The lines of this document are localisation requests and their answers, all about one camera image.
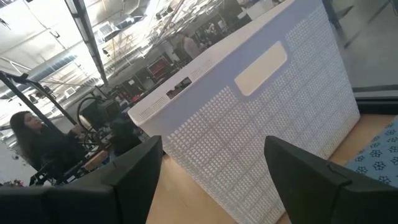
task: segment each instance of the white plastic basket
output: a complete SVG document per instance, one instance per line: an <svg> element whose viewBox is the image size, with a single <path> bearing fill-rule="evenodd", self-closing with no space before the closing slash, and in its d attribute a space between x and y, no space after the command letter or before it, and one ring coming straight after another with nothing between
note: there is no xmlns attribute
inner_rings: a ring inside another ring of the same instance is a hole
<svg viewBox="0 0 398 224"><path fill-rule="evenodd" d="M184 78L192 84L172 100ZM129 111L238 223L284 212L264 158L275 135L322 158L359 119L320 0L286 0L202 53Z"/></svg>

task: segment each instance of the black jacket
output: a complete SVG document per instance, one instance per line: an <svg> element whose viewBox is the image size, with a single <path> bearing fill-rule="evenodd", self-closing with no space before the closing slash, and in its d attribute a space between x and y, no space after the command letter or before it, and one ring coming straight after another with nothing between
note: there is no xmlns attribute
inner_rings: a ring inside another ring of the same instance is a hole
<svg viewBox="0 0 398 224"><path fill-rule="evenodd" d="M34 169L40 170L48 162L53 162L55 167L52 169L57 172L72 168L86 154L72 132L63 135L47 126L43 126L40 134L35 134L30 150L29 159Z"/></svg>

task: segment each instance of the white wall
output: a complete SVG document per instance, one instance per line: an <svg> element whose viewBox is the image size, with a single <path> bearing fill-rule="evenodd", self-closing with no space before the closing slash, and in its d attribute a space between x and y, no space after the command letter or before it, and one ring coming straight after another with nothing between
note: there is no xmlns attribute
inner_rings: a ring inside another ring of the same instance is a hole
<svg viewBox="0 0 398 224"><path fill-rule="evenodd" d="M25 186L29 185L30 177L36 173L21 156L15 160L16 153L0 142L0 183L18 179Z"/></svg>

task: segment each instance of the perforated basket wall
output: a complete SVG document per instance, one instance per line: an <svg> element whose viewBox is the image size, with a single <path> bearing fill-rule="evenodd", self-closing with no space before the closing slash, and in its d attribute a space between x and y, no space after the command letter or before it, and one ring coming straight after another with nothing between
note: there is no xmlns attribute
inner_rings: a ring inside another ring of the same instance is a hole
<svg viewBox="0 0 398 224"><path fill-rule="evenodd" d="M251 96L234 78L281 41L288 61ZM275 223L284 207L264 158L275 135L328 158L359 119L320 1L295 1L142 125L238 223Z"/></svg>

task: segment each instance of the ceiling beam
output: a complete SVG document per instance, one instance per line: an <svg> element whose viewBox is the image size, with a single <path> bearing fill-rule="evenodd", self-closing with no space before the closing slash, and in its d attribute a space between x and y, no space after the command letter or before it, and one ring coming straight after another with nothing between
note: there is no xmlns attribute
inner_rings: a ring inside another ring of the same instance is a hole
<svg viewBox="0 0 398 224"><path fill-rule="evenodd" d="M98 51L97 43L91 26L90 18L88 17L84 0L65 0L70 14L86 44L88 51L93 58L94 64L104 81L105 86L108 86L108 80L106 79L104 65L101 60L100 52Z"/></svg>

